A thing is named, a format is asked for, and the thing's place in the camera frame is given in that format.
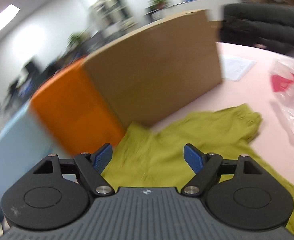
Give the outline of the orange printed carton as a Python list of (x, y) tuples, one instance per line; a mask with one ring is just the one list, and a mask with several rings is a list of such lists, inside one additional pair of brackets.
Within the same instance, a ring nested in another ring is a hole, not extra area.
[(81, 58), (47, 80), (30, 106), (50, 135), (69, 154), (117, 146), (125, 129), (96, 90)]

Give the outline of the light blue Corou carton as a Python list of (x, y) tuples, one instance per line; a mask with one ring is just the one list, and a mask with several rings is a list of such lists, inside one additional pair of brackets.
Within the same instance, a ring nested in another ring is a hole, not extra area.
[(0, 202), (9, 187), (51, 153), (70, 157), (26, 102), (0, 132)]

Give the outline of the white printed paper sheet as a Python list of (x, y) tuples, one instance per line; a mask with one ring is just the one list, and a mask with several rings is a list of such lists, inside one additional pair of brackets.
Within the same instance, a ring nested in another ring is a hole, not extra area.
[(240, 81), (242, 77), (256, 64), (246, 57), (220, 55), (222, 77), (229, 81)]

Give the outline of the brown cardboard box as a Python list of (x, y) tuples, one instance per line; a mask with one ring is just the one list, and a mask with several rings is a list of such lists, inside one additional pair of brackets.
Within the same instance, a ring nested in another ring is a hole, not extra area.
[(206, 10), (174, 14), (93, 52), (84, 68), (124, 127), (152, 126), (222, 82)]

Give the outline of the white red plastic bag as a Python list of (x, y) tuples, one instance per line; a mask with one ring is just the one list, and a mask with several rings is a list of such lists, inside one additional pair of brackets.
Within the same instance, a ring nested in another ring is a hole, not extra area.
[(269, 75), (274, 97), (294, 135), (294, 59), (277, 60)]

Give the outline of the black leather sofa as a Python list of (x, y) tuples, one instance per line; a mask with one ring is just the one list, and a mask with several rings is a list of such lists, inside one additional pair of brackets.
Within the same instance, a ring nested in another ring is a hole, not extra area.
[(232, 3), (223, 7), (219, 41), (294, 55), (294, 7)]

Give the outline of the green potted plant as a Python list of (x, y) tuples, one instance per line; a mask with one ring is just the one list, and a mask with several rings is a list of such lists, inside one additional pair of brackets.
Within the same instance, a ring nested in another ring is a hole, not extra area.
[(150, 9), (159, 10), (167, 7), (169, 0), (150, 0)]

